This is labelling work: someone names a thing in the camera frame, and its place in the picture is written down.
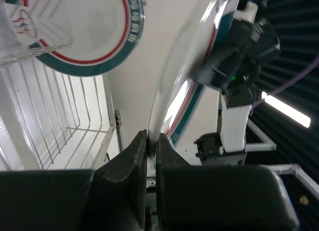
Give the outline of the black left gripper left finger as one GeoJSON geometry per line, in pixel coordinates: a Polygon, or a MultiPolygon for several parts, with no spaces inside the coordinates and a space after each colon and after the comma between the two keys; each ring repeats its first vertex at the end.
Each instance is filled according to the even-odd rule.
{"type": "Polygon", "coordinates": [[[0,174],[3,231],[139,231],[145,226],[147,132],[96,170],[0,174]]]}

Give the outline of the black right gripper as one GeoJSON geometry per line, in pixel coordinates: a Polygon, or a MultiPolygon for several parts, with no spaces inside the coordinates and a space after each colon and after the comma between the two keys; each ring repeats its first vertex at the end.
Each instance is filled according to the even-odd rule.
{"type": "Polygon", "coordinates": [[[280,41],[271,23],[261,18],[255,23],[234,19],[226,41],[191,73],[201,85],[224,91],[239,75],[251,74],[280,55],[280,41]]]}

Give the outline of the green red rimmed plate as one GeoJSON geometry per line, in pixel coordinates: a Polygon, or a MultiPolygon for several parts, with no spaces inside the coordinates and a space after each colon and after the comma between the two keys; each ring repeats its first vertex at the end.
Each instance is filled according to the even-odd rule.
{"type": "Polygon", "coordinates": [[[170,117],[173,123],[166,129],[168,139],[176,144],[202,91],[202,86],[195,84],[190,75],[200,68],[213,47],[225,40],[238,3],[239,0],[198,0],[180,29],[163,67],[150,116],[148,160],[152,168],[156,162],[156,144],[164,132],[162,127],[171,104],[187,84],[176,115],[170,117]]]}
{"type": "Polygon", "coordinates": [[[0,64],[37,58],[73,76],[122,64],[144,29],[142,0],[0,0],[0,64]]]}

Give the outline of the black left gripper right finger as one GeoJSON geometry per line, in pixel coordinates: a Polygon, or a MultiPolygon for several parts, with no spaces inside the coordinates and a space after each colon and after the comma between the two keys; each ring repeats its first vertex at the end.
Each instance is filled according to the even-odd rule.
{"type": "Polygon", "coordinates": [[[297,231],[282,179],[266,166],[192,166],[161,134],[156,144],[162,231],[297,231]]]}

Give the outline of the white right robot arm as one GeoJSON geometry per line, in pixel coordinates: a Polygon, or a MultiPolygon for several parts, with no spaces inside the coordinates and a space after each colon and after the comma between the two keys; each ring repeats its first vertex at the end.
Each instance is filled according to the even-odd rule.
{"type": "Polygon", "coordinates": [[[263,65],[280,55],[279,38],[265,18],[251,23],[233,20],[223,43],[191,79],[221,94],[221,127],[194,144],[203,165],[242,165],[246,159],[246,126],[263,65]]]}

